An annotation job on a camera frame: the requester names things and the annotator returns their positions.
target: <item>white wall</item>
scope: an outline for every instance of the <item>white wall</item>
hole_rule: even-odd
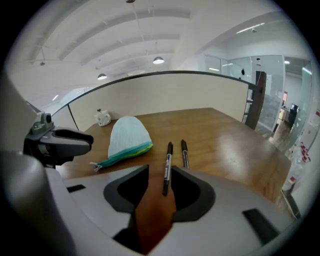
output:
[[[99,73],[93,67],[74,62],[46,61],[44,66],[29,63],[23,69],[10,70],[8,74],[22,97],[42,108],[51,103],[55,95],[59,95],[56,101],[60,101],[72,90],[107,83],[109,78],[97,80]]]
[[[291,108],[292,104],[300,105],[302,78],[285,73],[284,91],[287,92],[286,107]]]
[[[105,86],[70,103],[78,128],[96,123],[97,109],[112,119],[175,110],[214,108],[242,121],[248,85],[233,79],[202,74],[142,76]]]
[[[207,5],[195,13],[180,37],[172,57],[172,70],[178,70],[188,57],[199,54],[207,44],[226,31],[253,18],[280,10],[267,0],[205,2]]]
[[[248,56],[284,55],[309,60],[309,45],[291,21],[261,26],[256,33],[245,31],[225,42],[227,60]]]

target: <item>glass wall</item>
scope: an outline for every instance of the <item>glass wall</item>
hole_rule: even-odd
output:
[[[299,134],[302,131],[303,125],[307,118],[307,113],[310,109],[312,91],[312,70],[310,62],[302,68],[302,86],[300,90],[300,103],[297,106],[297,114],[289,134],[289,146],[292,147]]]
[[[204,63],[206,72],[221,74],[221,59],[205,55]]]
[[[266,73],[265,94],[258,123],[268,130],[274,130],[284,95],[284,61],[280,55],[253,56],[252,81],[256,81],[256,71]]]
[[[252,83],[251,58],[237,58],[228,61],[228,75]]]

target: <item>floor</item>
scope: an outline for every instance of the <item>floor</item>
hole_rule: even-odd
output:
[[[258,123],[256,125],[255,132],[260,134],[266,140],[268,140],[281,152],[285,153],[289,149],[289,134],[291,129],[286,122],[280,119],[278,119],[277,124],[278,127],[275,130],[275,132],[271,132],[270,130]],[[288,203],[283,194],[279,195],[279,197],[275,201],[275,204],[283,213],[289,216],[292,220],[295,220],[292,210],[288,206]]]
[[[274,133],[259,123],[256,125],[255,131],[262,137],[267,139],[281,152],[285,153],[286,150],[289,149],[289,134],[291,129],[289,128],[289,125],[286,122],[280,119],[278,119],[277,124],[278,127]]]

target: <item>white ceiling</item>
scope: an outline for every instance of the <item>white ceiling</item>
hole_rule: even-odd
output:
[[[222,32],[277,10],[268,0],[52,0],[19,35],[6,67],[27,100],[50,99],[138,70],[170,70],[177,54],[183,61]],[[154,65],[156,56],[165,62]],[[100,73],[108,79],[97,80]]]

